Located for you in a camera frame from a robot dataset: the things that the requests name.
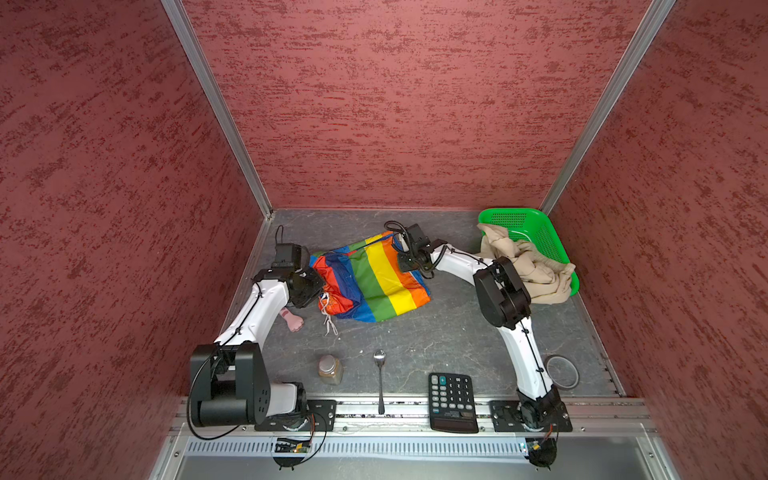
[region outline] spoon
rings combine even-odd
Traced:
[[[386,360],[384,350],[378,349],[373,353],[373,361],[379,367],[379,415],[384,415],[384,387],[382,387],[382,367]]]

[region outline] jar lid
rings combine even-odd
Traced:
[[[336,369],[336,357],[333,355],[324,355],[320,357],[320,363],[318,365],[320,368],[320,372],[323,373],[333,373],[333,370]]]

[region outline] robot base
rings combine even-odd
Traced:
[[[328,424],[328,432],[333,430],[333,423],[336,420],[336,400],[307,400],[307,407],[309,413],[315,414],[315,435],[317,432],[323,432]],[[308,432],[310,430],[309,422],[302,422],[302,419],[298,420],[301,425],[298,429],[295,429],[297,418],[295,415],[274,415],[267,417],[260,425],[254,425],[253,429],[257,432]]]
[[[496,432],[526,432],[533,433],[525,425],[520,423],[518,414],[518,400],[492,400],[488,402],[491,408],[491,420],[493,420],[493,429]],[[556,422],[552,423],[552,435],[556,432],[573,432],[574,426],[571,419],[565,411],[565,405],[562,403],[555,408],[551,417]],[[539,432],[546,434],[549,428],[542,429]]]

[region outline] beige cloth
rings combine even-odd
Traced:
[[[560,263],[538,252],[527,241],[512,241],[506,228],[488,223],[478,223],[485,232],[480,244],[480,257],[507,257],[531,294],[531,303],[563,303],[571,296],[573,263]]]

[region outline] green stripe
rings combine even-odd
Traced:
[[[353,243],[349,246],[349,249],[354,250],[365,244],[365,241]],[[384,294],[384,290],[382,290],[379,281],[376,279],[376,274],[371,268],[365,249],[358,250],[349,255],[349,264],[352,265],[357,286],[366,298],[368,307],[370,307],[373,317],[376,318],[376,322],[382,322],[397,316],[395,307],[392,306],[392,302]]]

